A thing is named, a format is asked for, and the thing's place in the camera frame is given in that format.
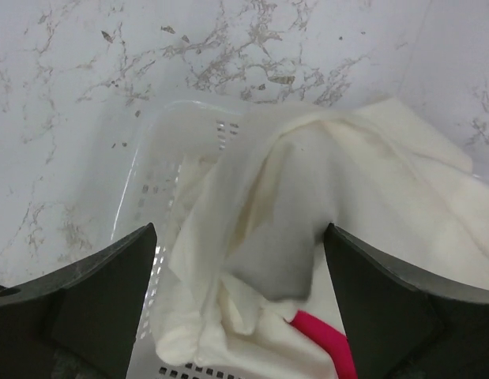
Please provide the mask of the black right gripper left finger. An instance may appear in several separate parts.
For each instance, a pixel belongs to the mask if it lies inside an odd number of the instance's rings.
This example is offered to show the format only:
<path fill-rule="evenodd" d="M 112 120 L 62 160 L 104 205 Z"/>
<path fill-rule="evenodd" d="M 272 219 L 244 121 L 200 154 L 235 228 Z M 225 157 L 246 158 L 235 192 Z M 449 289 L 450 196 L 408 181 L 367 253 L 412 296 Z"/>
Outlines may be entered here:
<path fill-rule="evenodd" d="M 0 285 L 0 378 L 124 378 L 156 232 L 147 224 L 98 253 Z"/>

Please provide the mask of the white plastic laundry basket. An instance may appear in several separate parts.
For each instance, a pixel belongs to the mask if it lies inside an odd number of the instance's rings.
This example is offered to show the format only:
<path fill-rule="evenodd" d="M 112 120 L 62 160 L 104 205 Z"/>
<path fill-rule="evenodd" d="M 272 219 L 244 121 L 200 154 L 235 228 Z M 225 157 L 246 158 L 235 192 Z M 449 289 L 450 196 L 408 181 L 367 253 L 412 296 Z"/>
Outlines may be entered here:
<path fill-rule="evenodd" d="M 346 335 L 322 246 L 330 224 L 489 290 L 489 185 L 395 99 L 352 111 L 171 103 L 134 158 L 121 228 L 141 223 L 158 242 L 130 378 L 335 378 L 288 323 L 303 310 Z"/>

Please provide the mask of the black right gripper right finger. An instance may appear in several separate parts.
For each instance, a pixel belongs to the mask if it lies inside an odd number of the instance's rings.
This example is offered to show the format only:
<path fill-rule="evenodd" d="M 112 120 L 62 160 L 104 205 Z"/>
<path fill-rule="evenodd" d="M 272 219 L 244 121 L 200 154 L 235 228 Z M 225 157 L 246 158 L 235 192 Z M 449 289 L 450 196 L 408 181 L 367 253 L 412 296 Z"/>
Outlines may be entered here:
<path fill-rule="evenodd" d="M 329 225 L 324 249 L 360 378 L 489 378 L 489 291 Z"/>

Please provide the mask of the cream white t shirt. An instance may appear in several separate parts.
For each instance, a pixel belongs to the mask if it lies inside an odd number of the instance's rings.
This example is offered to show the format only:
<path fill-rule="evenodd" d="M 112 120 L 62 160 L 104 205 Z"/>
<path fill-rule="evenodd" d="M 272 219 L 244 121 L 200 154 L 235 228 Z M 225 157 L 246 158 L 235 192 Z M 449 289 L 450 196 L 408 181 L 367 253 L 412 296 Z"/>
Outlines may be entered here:
<path fill-rule="evenodd" d="M 182 162 L 150 312 L 172 366 L 489 378 L 489 185 L 395 99 L 244 115 Z"/>

